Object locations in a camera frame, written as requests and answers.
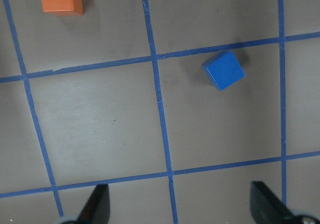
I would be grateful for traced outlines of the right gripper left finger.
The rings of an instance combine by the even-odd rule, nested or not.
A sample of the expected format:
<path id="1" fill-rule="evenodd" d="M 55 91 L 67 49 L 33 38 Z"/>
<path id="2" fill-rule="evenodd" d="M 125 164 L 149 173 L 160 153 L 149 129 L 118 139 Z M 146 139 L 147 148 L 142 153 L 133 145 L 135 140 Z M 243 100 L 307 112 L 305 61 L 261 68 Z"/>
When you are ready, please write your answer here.
<path id="1" fill-rule="evenodd" d="M 108 224 L 110 193 L 108 184 L 97 185 L 76 219 L 76 224 Z"/>

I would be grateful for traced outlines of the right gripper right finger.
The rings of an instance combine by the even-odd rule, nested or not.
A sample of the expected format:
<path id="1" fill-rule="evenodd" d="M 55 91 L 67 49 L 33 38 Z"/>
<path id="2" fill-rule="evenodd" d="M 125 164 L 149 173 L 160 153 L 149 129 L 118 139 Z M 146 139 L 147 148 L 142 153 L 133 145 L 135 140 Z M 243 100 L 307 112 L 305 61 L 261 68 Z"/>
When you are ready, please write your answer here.
<path id="1" fill-rule="evenodd" d="M 256 224 L 294 224 L 296 216 L 263 181 L 250 184 L 250 214 Z"/>

